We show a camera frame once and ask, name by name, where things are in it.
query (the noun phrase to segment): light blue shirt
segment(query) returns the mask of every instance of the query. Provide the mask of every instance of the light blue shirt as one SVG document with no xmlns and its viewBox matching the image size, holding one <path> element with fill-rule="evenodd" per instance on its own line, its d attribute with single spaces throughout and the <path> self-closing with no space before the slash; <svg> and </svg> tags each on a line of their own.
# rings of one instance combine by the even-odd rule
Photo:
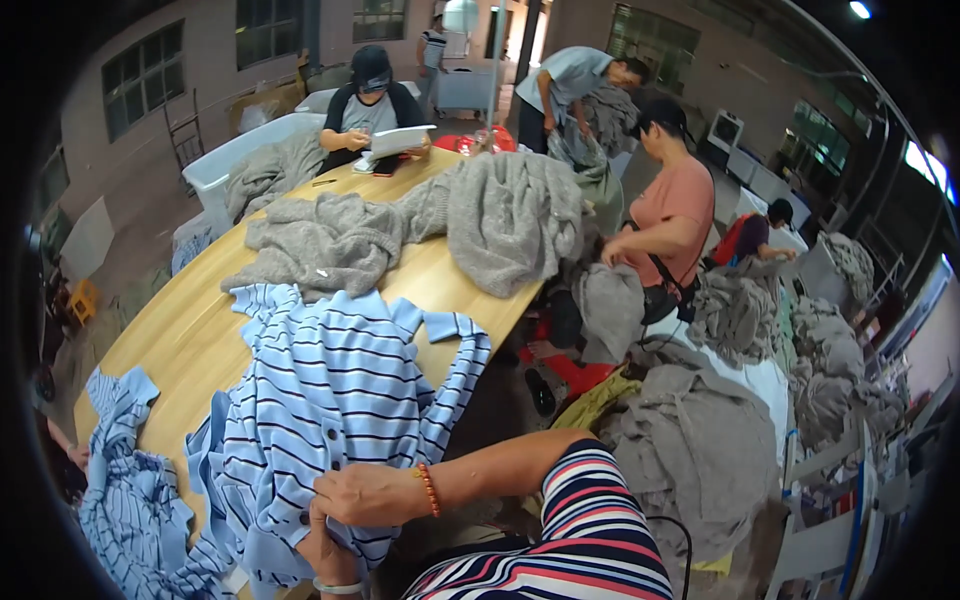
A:
<svg viewBox="0 0 960 600">
<path fill-rule="evenodd" d="M 119 379 L 98 367 L 86 390 L 100 421 L 90 437 L 80 526 L 110 579 L 136 600 L 228 596 L 219 574 L 230 558 L 204 540 L 186 550 L 193 511 L 177 495 L 173 464 L 134 449 L 156 386 L 139 367 Z"/>
<path fill-rule="evenodd" d="M 233 310 L 251 317 L 240 333 L 253 360 L 235 388 L 214 396 L 185 453 L 190 487 L 208 504 L 202 537 L 240 563 L 254 597 L 272 597 L 277 586 L 314 577 L 293 549 L 309 532 L 314 479 L 350 463 L 439 462 L 491 345 L 468 317 L 424 313 L 405 299 L 388 307 L 376 290 L 310 305 L 292 285 L 231 293 Z M 436 391 L 414 363 L 420 323 L 431 343 L 461 338 Z M 400 531 L 332 518 L 327 526 L 357 557 L 362 577 Z"/>
<path fill-rule="evenodd" d="M 579 100 L 600 88 L 607 80 L 607 67 L 613 57 L 587 46 L 563 48 L 544 60 L 540 68 L 532 71 L 516 87 L 516 95 L 532 107 L 543 112 L 543 99 L 537 76 L 542 70 L 550 73 L 550 107 L 558 123 L 566 118 L 566 110 L 574 100 Z"/>
</svg>

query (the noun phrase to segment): ceiling light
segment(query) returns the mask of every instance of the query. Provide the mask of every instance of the ceiling light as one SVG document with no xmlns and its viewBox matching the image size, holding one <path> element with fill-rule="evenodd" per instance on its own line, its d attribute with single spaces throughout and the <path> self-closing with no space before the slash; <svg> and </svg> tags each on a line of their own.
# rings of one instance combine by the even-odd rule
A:
<svg viewBox="0 0 960 600">
<path fill-rule="evenodd" d="M 854 14 L 859 16 L 861 19 L 870 18 L 870 9 L 868 9 L 862 2 L 850 2 L 850 8 Z"/>
</svg>

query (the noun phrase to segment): black cap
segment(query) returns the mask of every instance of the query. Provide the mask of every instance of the black cap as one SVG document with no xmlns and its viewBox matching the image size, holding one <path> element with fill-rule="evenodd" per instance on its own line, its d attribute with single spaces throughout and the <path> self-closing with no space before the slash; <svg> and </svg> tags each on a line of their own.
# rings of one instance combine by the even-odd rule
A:
<svg viewBox="0 0 960 600">
<path fill-rule="evenodd" d="M 686 113 L 672 98 L 651 100 L 643 107 L 639 127 L 650 132 L 650 124 L 658 123 L 673 136 L 686 137 Z"/>
<path fill-rule="evenodd" d="M 361 91 L 386 89 L 393 77 L 390 57 L 383 46 L 364 46 L 353 55 L 353 81 Z"/>
</svg>

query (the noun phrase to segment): black and white striped shirt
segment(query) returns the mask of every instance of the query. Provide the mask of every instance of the black and white striped shirt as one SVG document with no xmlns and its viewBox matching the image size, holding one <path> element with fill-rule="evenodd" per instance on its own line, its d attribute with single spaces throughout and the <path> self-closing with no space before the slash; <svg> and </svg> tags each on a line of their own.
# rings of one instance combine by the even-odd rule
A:
<svg viewBox="0 0 960 600">
<path fill-rule="evenodd" d="M 423 32 L 420 39 L 426 42 L 426 47 L 423 49 L 423 66 L 428 66 L 431 69 L 440 67 L 440 61 L 444 58 L 444 49 L 446 48 L 446 36 L 431 29 Z"/>
</svg>

